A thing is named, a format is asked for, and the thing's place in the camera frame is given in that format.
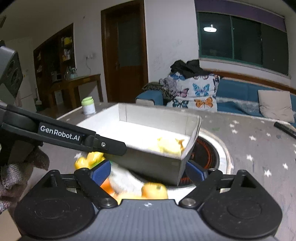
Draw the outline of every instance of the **blue sofa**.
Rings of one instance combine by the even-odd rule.
[[[221,79],[216,93],[217,110],[223,112],[237,113],[263,117],[259,111],[258,90],[277,90],[272,87],[265,87],[257,84],[240,82],[229,79]],[[142,93],[138,98],[151,99],[157,103],[162,96],[161,92],[152,96],[148,91]],[[296,96],[291,94],[292,110],[296,112]]]

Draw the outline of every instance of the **wooden shelf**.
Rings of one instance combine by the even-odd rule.
[[[71,37],[72,42],[63,45],[64,42],[61,41],[63,37]],[[64,49],[69,52],[70,59],[63,61]],[[64,74],[68,66],[75,68],[75,54],[74,54],[74,35],[73,35],[73,24],[63,28],[53,36],[51,36],[48,40],[42,43],[39,47],[34,50],[34,66],[35,66],[35,75],[38,78],[38,93],[40,100],[42,101],[42,105],[44,107],[50,107],[52,105],[56,105],[55,98],[48,99],[48,91],[52,89],[52,86],[60,83],[53,83],[52,82],[52,71],[57,71],[61,73],[62,79],[64,79]],[[42,65],[42,72],[37,73],[37,69],[39,66]],[[62,96],[65,106],[71,105],[71,96],[69,94],[69,89],[62,89]]]

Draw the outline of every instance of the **white pillow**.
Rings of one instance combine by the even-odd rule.
[[[289,91],[258,90],[259,109],[264,117],[294,123]]]

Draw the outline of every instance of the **blue gripper pad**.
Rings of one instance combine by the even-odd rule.
[[[202,168],[200,165],[193,161],[186,162],[185,171],[186,175],[194,184],[200,181],[204,181],[207,178],[206,169]]]
[[[90,177],[97,185],[102,185],[106,178],[111,173],[111,163],[109,160],[104,160],[91,169]]]

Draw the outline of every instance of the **jar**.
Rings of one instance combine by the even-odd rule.
[[[92,96],[86,97],[81,102],[83,113],[85,115],[90,115],[96,112],[96,109],[94,107],[94,100]]]

